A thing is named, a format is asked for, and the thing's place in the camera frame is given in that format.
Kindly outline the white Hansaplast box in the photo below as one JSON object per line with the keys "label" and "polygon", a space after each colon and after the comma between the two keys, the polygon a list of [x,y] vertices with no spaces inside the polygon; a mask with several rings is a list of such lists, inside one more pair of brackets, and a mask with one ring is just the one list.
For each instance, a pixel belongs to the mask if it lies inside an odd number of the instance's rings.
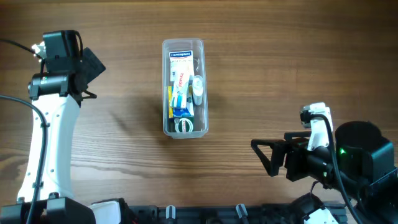
{"label": "white Hansaplast box", "polygon": [[170,52],[170,81],[174,82],[177,78],[177,72],[182,69],[190,74],[190,82],[192,82],[195,76],[194,64],[193,64],[193,51],[185,50],[179,52]]}

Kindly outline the white Panadol box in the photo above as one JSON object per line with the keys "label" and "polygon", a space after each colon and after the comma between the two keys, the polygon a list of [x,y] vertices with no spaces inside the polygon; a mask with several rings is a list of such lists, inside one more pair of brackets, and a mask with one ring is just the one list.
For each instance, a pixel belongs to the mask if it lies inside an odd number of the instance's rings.
{"label": "white Panadol box", "polygon": [[190,83],[190,72],[180,70],[176,73],[170,106],[176,109],[187,107],[187,94]]}

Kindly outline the green square packet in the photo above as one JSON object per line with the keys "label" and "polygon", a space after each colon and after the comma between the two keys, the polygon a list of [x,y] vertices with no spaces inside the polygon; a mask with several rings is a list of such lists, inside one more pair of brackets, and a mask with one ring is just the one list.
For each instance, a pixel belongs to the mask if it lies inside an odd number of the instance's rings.
{"label": "green square packet", "polygon": [[190,133],[194,130],[194,119],[189,118],[175,118],[171,125],[172,131],[176,133]]}

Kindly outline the blue VapoDrops box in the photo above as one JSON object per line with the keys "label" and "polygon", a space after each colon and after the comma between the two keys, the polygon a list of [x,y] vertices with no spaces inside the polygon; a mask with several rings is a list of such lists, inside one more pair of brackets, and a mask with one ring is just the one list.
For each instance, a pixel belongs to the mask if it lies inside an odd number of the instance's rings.
{"label": "blue VapoDrops box", "polygon": [[172,90],[173,86],[168,86],[168,110],[169,110],[169,119],[173,118],[190,118],[194,117],[194,102],[193,102],[193,95],[192,95],[192,85],[188,86],[188,95],[187,95],[187,105],[186,108],[172,108],[170,106],[171,98],[172,98]]}

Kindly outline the small white bottle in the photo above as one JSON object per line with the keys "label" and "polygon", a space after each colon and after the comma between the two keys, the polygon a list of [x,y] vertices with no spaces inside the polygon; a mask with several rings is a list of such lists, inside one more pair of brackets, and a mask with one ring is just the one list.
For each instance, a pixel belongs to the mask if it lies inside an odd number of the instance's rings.
{"label": "small white bottle", "polygon": [[204,82],[202,76],[195,75],[192,81],[192,95],[194,103],[199,106],[203,102]]}

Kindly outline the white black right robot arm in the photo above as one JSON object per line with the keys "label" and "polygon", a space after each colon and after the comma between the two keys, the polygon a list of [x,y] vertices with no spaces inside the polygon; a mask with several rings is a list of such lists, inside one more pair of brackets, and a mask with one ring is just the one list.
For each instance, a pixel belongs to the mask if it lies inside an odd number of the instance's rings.
{"label": "white black right robot arm", "polygon": [[251,147],[269,176],[280,167],[294,182],[305,177],[357,201],[353,214],[363,221],[397,223],[397,167],[394,146],[375,125],[365,121],[342,124],[335,132],[320,128],[286,133],[283,140],[254,139]]}

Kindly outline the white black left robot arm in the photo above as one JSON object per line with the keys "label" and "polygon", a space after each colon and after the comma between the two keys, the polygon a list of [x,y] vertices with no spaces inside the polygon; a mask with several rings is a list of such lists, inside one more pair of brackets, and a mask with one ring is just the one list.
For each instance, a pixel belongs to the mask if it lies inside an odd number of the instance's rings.
{"label": "white black left robot arm", "polygon": [[86,206],[74,200],[71,186],[73,130],[81,102],[97,97],[88,84],[105,66],[76,30],[44,33],[28,51],[40,62],[28,84],[30,101],[9,99],[33,111],[29,160],[17,202],[1,208],[1,223],[130,223],[123,199]]}

